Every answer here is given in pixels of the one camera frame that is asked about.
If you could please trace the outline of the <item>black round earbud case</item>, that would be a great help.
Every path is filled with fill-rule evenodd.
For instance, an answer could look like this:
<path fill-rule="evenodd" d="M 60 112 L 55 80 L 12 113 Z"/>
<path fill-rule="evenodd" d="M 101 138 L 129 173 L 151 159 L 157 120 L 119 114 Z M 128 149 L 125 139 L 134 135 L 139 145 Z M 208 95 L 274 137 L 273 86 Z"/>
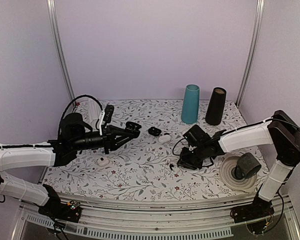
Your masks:
<path fill-rule="evenodd" d="M 125 129 L 131 133 L 139 134 L 142 126 L 136 122 L 127 121 L 125 123 Z"/>

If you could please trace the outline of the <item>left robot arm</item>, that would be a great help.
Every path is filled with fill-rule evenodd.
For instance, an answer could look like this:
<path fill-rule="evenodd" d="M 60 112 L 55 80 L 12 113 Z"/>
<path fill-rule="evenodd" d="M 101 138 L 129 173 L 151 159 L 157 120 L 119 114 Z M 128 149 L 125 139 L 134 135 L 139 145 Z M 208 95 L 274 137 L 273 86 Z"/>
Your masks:
<path fill-rule="evenodd" d="M 125 128 L 110 125 L 111 117 L 100 120 L 97 130 L 78 113 L 70 113 L 60 121 L 56 140 L 38 144 L 0 144 L 0 195 L 10 196 L 45 208 L 53 217 L 64 213 L 64 205 L 56 191 L 46 184 L 33 184 L 7 173 L 23 167 L 62 167 L 77 158 L 83 150 L 115 151 L 140 135 L 141 125 L 128 121 Z"/>

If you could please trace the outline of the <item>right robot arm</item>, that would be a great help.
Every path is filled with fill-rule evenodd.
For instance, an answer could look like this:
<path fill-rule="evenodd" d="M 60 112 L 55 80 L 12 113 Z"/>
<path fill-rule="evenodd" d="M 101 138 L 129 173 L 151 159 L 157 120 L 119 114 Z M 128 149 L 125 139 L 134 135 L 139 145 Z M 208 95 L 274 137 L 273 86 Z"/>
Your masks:
<path fill-rule="evenodd" d="M 236 150 L 273 145 L 276 161 L 262 184 L 248 213 L 259 218 L 268 210 L 268 203 L 289 179 L 293 169 L 300 163 L 300 127 L 282 110 L 262 121 L 235 128 L 220 130 L 213 136 L 197 124 L 183 135 L 188 146 L 183 147 L 177 165 L 186 169 L 201 169 L 205 159 L 215 159 Z"/>

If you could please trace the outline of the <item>beige earbud case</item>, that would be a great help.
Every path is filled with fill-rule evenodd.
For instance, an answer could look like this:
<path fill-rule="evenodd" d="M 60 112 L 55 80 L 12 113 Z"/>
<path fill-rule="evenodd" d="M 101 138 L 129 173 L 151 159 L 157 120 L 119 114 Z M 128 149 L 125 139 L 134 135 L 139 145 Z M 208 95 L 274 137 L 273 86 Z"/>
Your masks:
<path fill-rule="evenodd" d="M 189 130 L 188 129 L 185 129 L 183 132 L 182 132 L 182 135 L 185 135 Z"/>

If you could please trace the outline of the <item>white case with black earbud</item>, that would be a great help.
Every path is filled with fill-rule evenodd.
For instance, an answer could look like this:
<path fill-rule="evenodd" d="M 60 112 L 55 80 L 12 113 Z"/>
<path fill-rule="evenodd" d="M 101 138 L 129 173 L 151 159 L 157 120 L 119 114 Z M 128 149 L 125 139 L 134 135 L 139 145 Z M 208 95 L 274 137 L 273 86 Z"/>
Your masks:
<path fill-rule="evenodd" d="M 99 167 L 105 167 L 110 163 L 109 159 L 107 157 L 100 157 L 96 160 L 96 164 Z"/>

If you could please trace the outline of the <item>white oval earbud case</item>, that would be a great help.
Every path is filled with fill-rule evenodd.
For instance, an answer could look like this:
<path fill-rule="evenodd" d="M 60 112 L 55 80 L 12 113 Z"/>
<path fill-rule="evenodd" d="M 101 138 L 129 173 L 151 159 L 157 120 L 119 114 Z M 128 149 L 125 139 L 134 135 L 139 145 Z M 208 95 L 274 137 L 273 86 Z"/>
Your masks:
<path fill-rule="evenodd" d="M 169 134 L 164 134 L 158 138 L 158 142 L 161 144 L 167 143 L 171 140 L 171 136 Z"/>

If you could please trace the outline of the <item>open black earbud case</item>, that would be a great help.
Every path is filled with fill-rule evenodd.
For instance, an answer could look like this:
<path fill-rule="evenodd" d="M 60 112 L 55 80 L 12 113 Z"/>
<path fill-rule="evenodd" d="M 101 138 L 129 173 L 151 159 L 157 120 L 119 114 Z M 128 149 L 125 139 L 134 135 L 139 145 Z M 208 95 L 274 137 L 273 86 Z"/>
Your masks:
<path fill-rule="evenodd" d="M 154 126 L 150 127 L 148 130 L 148 133 L 154 137 L 158 137 L 162 131 L 159 128 L 156 128 Z"/>

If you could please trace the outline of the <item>white ribbed vase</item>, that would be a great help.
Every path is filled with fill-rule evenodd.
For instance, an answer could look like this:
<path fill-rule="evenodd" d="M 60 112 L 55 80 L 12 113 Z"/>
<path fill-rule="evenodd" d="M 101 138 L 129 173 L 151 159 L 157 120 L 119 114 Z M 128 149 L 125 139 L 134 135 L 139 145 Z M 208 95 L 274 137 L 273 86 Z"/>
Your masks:
<path fill-rule="evenodd" d="M 99 120 L 100 114 L 101 114 L 101 107 L 99 106 L 99 104 L 93 99 L 89 99 L 87 103 L 87 117 L 88 117 L 88 124 L 93 129 L 96 129 L 96 124 L 97 121 Z"/>

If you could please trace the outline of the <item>beige ribbed plate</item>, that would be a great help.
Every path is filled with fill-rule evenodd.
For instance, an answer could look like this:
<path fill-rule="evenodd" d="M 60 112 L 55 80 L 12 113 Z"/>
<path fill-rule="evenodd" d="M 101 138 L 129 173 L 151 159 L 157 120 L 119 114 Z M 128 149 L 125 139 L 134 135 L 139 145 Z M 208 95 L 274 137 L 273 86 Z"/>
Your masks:
<path fill-rule="evenodd" d="M 227 157 L 220 167 L 220 177 L 223 183 L 230 189 L 245 193 L 252 193 L 256 186 L 257 174 L 249 179 L 237 180 L 233 176 L 234 168 L 240 156 Z"/>

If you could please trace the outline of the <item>floral table mat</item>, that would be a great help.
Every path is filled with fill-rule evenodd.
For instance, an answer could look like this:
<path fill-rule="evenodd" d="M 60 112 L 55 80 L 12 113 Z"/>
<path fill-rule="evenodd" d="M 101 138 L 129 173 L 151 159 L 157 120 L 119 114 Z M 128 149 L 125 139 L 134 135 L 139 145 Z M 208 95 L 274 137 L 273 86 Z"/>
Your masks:
<path fill-rule="evenodd" d="M 152 202 L 208 200 L 245 194 L 223 183 L 220 168 L 224 156 L 214 161 L 205 160 L 203 168 L 197 170 L 177 166 L 178 154 L 187 144 L 182 132 L 190 128 L 181 120 L 181 100 L 112 100 L 110 104 L 114 106 L 111 124 L 122 128 L 128 121 L 138 123 L 141 125 L 139 137 L 109 154 L 85 150 L 66 166 L 49 167 L 43 182 L 56 192 L 97 199 Z M 151 127 L 160 129 L 161 134 L 150 135 L 148 129 Z M 162 135 L 170 135 L 171 140 L 159 143 Z M 107 166 L 97 165 L 101 157 L 109 159 Z M 170 164 L 176 169 L 171 171 Z"/>

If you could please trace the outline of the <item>black vase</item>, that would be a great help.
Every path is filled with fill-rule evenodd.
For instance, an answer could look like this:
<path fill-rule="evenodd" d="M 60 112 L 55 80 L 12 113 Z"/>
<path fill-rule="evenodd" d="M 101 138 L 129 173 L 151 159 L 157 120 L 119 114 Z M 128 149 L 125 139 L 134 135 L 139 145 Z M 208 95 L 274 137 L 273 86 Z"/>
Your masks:
<path fill-rule="evenodd" d="M 205 115 L 205 121 L 207 124 L 217 126 L 221 123 L 226 103 L 226 96 L 227 91 L 224 88 L 215 87 L 213 89 Z"/>

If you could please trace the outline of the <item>teal vase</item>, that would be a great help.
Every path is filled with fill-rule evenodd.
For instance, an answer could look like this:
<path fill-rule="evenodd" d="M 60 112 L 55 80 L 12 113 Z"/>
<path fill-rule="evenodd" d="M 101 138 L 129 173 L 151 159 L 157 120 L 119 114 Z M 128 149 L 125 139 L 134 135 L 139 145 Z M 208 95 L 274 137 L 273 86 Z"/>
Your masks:
<path fill-rule="evenodd" d="M 198 120 L 200 102 L 200 87 L 188 84 L 185 88 L 181 120 L 186 124 L 194 124 Z"/>

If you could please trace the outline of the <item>dark grey mug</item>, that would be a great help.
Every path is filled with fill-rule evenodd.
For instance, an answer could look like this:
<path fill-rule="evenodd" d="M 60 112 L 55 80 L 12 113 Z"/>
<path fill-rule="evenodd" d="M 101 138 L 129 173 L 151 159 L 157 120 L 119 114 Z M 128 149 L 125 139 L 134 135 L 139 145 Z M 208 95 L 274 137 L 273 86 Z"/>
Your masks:
<path fill-rule="evenodd" d="M 250 179 L 261 169 L 259 161 L 247 152 L 239 157 L 233 170 L 233 176 L 236 180 Z"/>

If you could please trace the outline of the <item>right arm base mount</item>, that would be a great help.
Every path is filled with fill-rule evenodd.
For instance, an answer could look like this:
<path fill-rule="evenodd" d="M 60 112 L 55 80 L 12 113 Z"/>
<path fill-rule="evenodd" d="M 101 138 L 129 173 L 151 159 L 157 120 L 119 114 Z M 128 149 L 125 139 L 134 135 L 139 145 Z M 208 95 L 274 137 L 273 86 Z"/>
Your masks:
<path fill-rule="evenodd" d="M 263 217 L 270 217 L 275 213 L 272 201 L 266 201 L 257 193 L 252 203 L 235 206 L 230 210 L 230 217 L 235 223 L 255 220 Z"/>

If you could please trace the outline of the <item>front aluminium rail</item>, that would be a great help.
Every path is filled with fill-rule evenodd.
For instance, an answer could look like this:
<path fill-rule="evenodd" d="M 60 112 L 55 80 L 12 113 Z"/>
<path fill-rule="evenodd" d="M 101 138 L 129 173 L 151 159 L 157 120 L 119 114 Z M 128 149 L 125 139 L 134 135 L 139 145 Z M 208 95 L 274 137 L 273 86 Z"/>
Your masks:
<path fill-rule="evenodd" d="M 79 222 L 59 226 L 29 203 L 19 206 L 14 240 L 300 240 L 300 226 L 288 195 L 276 196 L 266 233 L 255 234 L 265 218 L 235 222 L 231 209 L 253 195 L 186 201 L 123 201 L 79 198 Z"/>

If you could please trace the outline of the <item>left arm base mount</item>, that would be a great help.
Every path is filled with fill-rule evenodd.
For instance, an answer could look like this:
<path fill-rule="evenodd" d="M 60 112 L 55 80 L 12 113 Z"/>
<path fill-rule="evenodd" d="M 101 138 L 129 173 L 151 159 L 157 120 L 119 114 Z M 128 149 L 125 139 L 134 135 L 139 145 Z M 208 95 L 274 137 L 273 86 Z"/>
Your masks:
<path fill-rule="evenodd" d="M 62 203 L 57 192 L 51 186 L 43 184 L 43 187 L 47 190 L 48 201 L 45 205 L 38 207 L 38 213 L 54 220 L 78 223 L 82 213 L 81 203 L 74 200 Z"/>

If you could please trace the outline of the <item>left aluminium frame post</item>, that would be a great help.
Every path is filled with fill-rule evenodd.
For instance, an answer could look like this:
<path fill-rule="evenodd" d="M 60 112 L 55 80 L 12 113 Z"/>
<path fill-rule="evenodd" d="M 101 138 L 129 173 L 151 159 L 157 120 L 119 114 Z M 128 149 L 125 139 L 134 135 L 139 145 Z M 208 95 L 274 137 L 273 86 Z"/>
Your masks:
<path fill-rule="evenodd" d="M 62 77 L 64 80 L 65 88 L 66 88 L 69 99 L 73 100 L 75 98 L 75 92 L 74 92 L 74 89 L 72 86 L 65 54 L 63 51 L 62 40 L 61 40 L 58 18 L 57 18 L 57 11 L 56 11 L 56 1 L 55 0 L 47 0 L 46 3 L 47 3 L 47 10 L 48 10 L 48 16 L 49 16 L 52 36 L 54 39 L 54 44 L 55 44 L 57 57 L 58 57 Z"/>

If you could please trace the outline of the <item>aluminium frame post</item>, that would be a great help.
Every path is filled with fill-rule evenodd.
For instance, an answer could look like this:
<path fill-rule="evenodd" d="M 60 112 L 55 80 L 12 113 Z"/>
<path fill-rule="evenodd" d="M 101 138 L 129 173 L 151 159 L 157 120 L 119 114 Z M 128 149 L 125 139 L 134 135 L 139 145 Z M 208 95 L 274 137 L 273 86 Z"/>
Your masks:
<path fill-rule="evenodd" d="M 254 61 L 257 45 L 258 45 L 258 39 L 261 31 L 264 6 L 265 6 L 264 0 L 256 1 L 256 9 L 255 9 L 255 16 L 254 16 L 249 51 L 248 51 L 247 60 L 243 71 L 242 80 L 235 101 L 235 105 L 237 106 L 238 109 L 240 109 L 243 103 L 244 95 L 248 86 L 249 77 L 253 66 L 253 61 Z"/>
<path fill-rule="evenodd" d="M 47 0 L 46 3 L 47 3 L 47 10 L 48 10 L 48 16 L 49 16 L 52 36 L 54 39 L 54 44 L 55 44 L 57 57 L 58 57 L 62 77 L 64 80 L 65 88 L 66 88 L 69 99 L 73 100 L 75 98 L 75 92 L 74 92 L 74 89 L 72 86 L 65 54 L 63 51 L 62 40 L 61 40 L 58 18 L 57 18 L 57 11 L 56 11 L 56 1 L 55 0 Z"/>

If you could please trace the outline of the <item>right aluminium frame post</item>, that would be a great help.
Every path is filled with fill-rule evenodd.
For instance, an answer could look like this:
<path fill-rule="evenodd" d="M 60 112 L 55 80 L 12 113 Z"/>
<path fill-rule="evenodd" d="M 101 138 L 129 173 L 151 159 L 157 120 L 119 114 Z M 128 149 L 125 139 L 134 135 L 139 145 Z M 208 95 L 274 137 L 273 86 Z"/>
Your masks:
<path fill-rule="evenodd" d="M 247 60 L 243 71 L 242 80 L 235 101 L 235 105 L 237 106 L 238 109 L 240 109 L 243 103 L 244 95 L 248 86 L 249 77 L 253 66 L 253 61 L 254 61 L 257 45 L 258 45 L 258 39 L 261 31 L 264 6 L 265 6 L 264 0 L 256 1 L 256 9 L 255 9 L 255 16 L 254 16 L 249 51 L 248 51 Z"/>

